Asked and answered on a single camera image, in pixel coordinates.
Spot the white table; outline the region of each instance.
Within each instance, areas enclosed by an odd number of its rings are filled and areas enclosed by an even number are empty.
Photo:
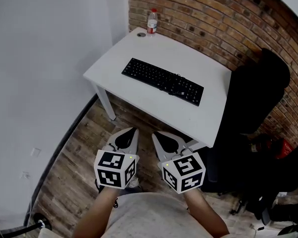
[[[138,37],[136,28],[84,74],[94,86],[108,116],[115,113],[106,91],[195,139],[189,146],[196,150],[212,147],[226,103],[231,71],[208,56],[166,36]],[[122,75],[131,58],[180,74],[204,87],[197,107],[145,83]]]

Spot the wooden floor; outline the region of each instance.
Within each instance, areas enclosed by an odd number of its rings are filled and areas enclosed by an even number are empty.
[[[158,174],[151,134],[156,130],[164,130],[185,136],[116,97],[110,96],[110,101],[117,116],[115,121],[108,118],[99,100],[91,107],[53,164],[32,209],[32,213],[44,214],[52,223],[53,231],[65,238],[71,237],[78,220],[97,197],[93,168],[97,150],[105,145],[112,134],[128,127],[140,130],[137,175],[144,191],[167,193],[183,200]],[[242,211],[235,216],[229,214],[238,204],[238,198],[233,195],[219,197],[217,194],[205,193],[205,198],[233,234],[254,237],[255,230],[251,225],[257,228],[262,226],[249,212]],[[289,225],[291,223],[280,222],[267,228],[280,230]],[[263,230],[257,232],[256,237],[275,233],[277,231]],[[38,237],[38,231],[29,232],[26,236]]]

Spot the shoe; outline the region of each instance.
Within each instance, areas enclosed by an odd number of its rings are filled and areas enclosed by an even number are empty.
[[[134,175],[126,187],[127,188],[136,188],[138,186],[139,186],[139,179],[136,175]]]

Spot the chair backrest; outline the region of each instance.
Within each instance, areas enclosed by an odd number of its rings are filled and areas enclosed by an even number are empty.
[[[288,66],[272,51],[262,49],[255,66],[240,66],[232,72],[220,129],[253,133],[282,99],[290,82]]]
[[[277,191],[289,192],[298,188],[298,147],[283,159],[274,160],[269,173],[271,186]]]

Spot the wall socket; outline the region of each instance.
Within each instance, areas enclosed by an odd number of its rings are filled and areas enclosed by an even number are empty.
[[[37,158],[41,152],[41,149],[33,148],[31,152],[31,156]]]
[[[30,173],[26,171],[22,171],[20,175],[20,179],[29,179],[30,178]]]

